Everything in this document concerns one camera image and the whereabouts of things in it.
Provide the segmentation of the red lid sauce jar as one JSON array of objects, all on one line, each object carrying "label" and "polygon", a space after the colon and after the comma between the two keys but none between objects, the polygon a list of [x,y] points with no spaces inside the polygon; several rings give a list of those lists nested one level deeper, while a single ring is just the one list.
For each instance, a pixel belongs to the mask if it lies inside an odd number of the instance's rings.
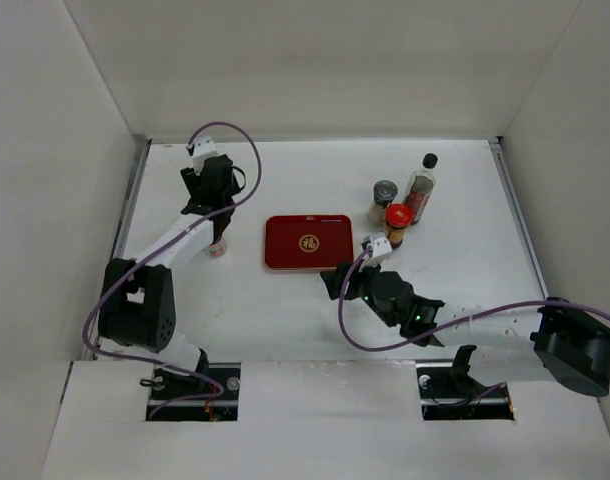
[{"label": "red lid sauce jar", "polygon": [[413,220],[412,210],[405,204],[392,203],[385,212],[383,231],[393,249],[399,248]]}]

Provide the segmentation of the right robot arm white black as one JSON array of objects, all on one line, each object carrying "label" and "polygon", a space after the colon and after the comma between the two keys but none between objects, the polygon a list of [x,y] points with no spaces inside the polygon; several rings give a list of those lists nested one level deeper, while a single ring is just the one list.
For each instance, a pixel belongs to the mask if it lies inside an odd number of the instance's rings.
[{"label": "right robot arm white black", "polygon": [[512,381],[555,381],[580,395],[610,389],[610,315],[563,298],[457,309],[418,295],[394,271],[343,262],[320,275],[330,299],[361,300],[399,347],[453,346],[446,383],[460,403],[478,401]]}]

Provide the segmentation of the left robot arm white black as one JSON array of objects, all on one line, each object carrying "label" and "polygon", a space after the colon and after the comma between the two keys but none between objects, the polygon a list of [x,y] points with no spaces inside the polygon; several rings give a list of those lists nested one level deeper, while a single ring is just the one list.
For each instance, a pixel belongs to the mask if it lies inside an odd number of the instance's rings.
[{"label": "left robot arm white black", "polygon": [[234,196],[245,184],[242,170],[226,155],[210,153],[181,170],[189,201],[179,219],[153,245],[131,259],[106,266],[103,290],[113,293],[100,308],[98,332],[126,349],[180,367],[175,386],[191,399],[209,387],[204,352],[176,331],[173,274],[202,252],[225,249],[223,235],[234,212]]}]

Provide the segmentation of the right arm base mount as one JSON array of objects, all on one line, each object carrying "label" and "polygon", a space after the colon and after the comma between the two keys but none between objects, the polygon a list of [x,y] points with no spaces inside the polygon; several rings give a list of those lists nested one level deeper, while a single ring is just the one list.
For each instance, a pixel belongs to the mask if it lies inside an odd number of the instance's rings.
[{"label": "right arm base mount", "polygon": [[425,421],[514,420],[505,384],[483,385],[469,376],[475,346],[461,346],[453,360],[416,364]]}]

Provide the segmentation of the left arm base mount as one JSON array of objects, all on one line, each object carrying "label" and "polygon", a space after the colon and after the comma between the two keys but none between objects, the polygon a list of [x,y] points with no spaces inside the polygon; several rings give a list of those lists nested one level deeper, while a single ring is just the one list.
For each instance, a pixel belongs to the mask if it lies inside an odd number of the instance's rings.
[{"label": "left arm base mount", "polygon": [[139,385],[148,390],[145,420],[151,422],[234,422],[241,392],[240,363],[214,363],[202,353],[197,371],[216,382],[155,368]]}]

